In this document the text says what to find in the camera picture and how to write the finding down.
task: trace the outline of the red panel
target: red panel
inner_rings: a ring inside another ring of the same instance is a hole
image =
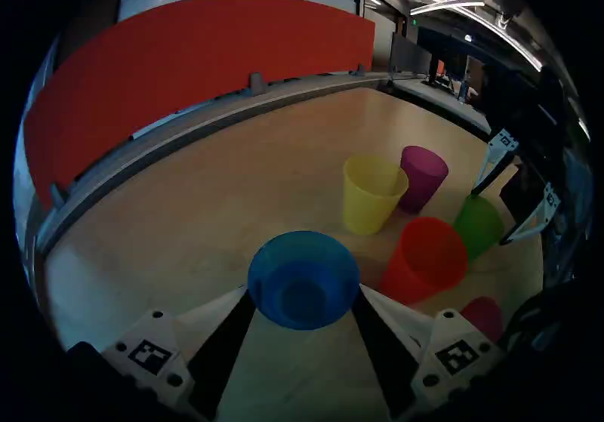
[[[301,0],[186,0],[99,34],[57,70],[25,122],[35,188],[67,187],[135,131],[267,81],[371,67],[374,24]]]

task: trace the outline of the wooden table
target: wooden table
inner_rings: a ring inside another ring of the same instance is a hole
[[[61,341],[69,347],[86,340],[102,349],[150,308],[177,315],[204,304],[245,283],[248,264],[264,242],[296,229],[338,239],[357,259],[362,281],[376,286],[411,217],[396,211],[374,236],[347,232],[341,223],[342,167],[360,152],[398,162],[410,144],[430,148],[448,163],[449,176],[422,214],[452,222],[486,144],[372,89],[263,114],[157,162],[96,204],[48,256],[51,315]],[[506,227],[513,221],[498,192],[514,171],[508,168],[483,194]],[[458,287],[417,308],[429,314],[460,310],[487,295],[498,300],[507,321],[541,282],[535,236],[491,249]],[[333,419],[335,411],[347,420],[386,417],[352,315],[308,333],[277,328],[256,312],[219,420]]]

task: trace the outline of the pink cup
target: pink cup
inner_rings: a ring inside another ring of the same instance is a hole
[[[447,163],[428,149],[410,145],[402,151],[401,169],[409,178],[409,189],[401,197],[399,207],[407,213],[417,214],[447,177]]]

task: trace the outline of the plastic cup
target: plastic cup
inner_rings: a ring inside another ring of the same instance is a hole
[[[399,207],[407,213],[419,213],[447,177],[447,163],[434,152],[411,145],[402,151],[401,169],[409,178],[409,189]]]
[[[336,322],[359,291],[359,268],[340,242],[318,232],[279,235],[254,255],[248,289],[258,310],[297,330]]]
[[[408,188],[405,172],[377,156],[352,156],[344,165],[344,225],[357,235],[381,229]]]
[[[478,297],[460,314],[493,343],[497,343],[504,334],[504,315],[493,298]]]
[[[468,196],[453,227],[466,245],[469,262],[498,243],[504,234],[504,223],[497,209],[480,196]]]
[[[466,269],[466,248],[453,227],[418,217],[402,231],[379,291],[402,304],[417,303],[456,286]]]

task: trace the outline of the blue cup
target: blue cup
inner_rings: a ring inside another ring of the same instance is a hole
[[[308,331],[336,322],[353,305],[359,268],[348,249],[332,237],[289,232],[256,252],[248,289],[268,319]]]

